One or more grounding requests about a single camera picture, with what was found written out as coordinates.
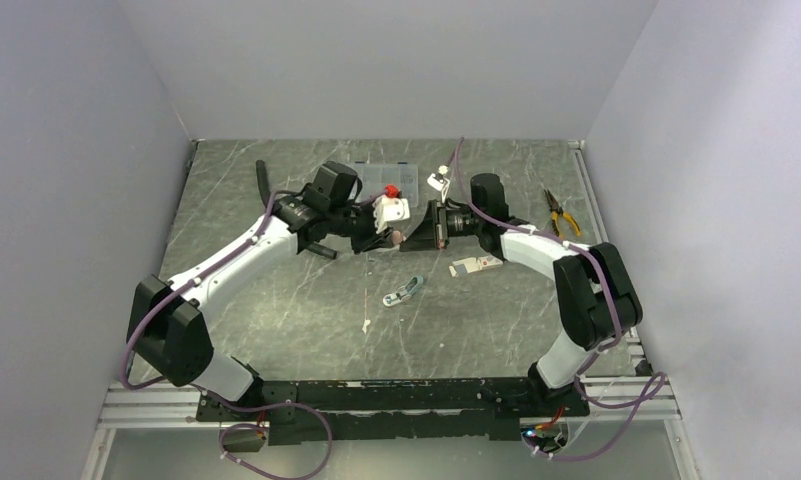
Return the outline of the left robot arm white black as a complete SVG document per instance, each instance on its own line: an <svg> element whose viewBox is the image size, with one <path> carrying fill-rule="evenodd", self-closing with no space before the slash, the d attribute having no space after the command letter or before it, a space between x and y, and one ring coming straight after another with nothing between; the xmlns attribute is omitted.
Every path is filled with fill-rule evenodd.
<svg viewBox="0 0 801 480"><path fill-rule="evenodd" d="M261 409L263 380L249 365L218 351L207 320L245 285L295 258L328 235L347 238L354 253L389 247L393 224L409 218L409 203L392 185L359 201L357 172L326 162L298 191L270 193L265 211L235 240L188 270L136 287L120 381L133 390L129 363L137 354L174 386L194 386L222 401L239 420Z"/></svg>

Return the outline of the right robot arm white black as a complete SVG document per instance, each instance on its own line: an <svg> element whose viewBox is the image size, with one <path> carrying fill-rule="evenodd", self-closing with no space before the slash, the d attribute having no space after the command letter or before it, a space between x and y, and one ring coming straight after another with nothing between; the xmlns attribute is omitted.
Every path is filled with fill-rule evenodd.
<svg viewBox="0 0 801 480"><path fill-rule="evenodd" d="M566 390L591 360L643 318L643 309L618 249L569 242L513 216L499 176L470 180L470 199L431 200L421 222L401 243L403 252L443 250L473 236L490 256L530 268L552 280L561 332L528 370L526 401L540 415L562 405Z"/></svg>

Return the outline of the white staple box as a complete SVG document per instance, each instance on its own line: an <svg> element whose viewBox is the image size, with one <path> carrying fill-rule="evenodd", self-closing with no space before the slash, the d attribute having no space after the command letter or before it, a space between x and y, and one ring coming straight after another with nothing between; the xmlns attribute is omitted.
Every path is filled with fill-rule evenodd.
<svg viewBox="0 0 801 480"><path fill-rule="evenodd" d="M449 272L453 278L478 273L484 270L497 268L503 265L503 261L492 255L480 257L468 257L453 261L449 265Z"/></svg>

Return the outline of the blue mini stapler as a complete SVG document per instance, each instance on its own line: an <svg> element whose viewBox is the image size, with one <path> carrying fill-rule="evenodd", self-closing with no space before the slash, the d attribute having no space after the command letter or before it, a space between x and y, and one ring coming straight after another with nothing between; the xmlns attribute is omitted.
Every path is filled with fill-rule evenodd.
<svg viewBox="0 0 801 480"><path fill-rule="evenodd" d="M416 275L393 293L385 295L382 298L382 304L385 307L397 306L411 299L422 288L424 283L424 278L421 275Z"/></svg>

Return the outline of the pink mini stapler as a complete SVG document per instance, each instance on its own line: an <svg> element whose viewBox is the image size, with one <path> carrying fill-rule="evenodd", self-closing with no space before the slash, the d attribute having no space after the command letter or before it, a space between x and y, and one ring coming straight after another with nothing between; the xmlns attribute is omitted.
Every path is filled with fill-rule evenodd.
<svg viewBox="0 0 801 480"><path fill-rule="evenodd" d="M390 240L393 245L402 244L406 240L406 236L402 231L394 230L391 233Z"/></svg>

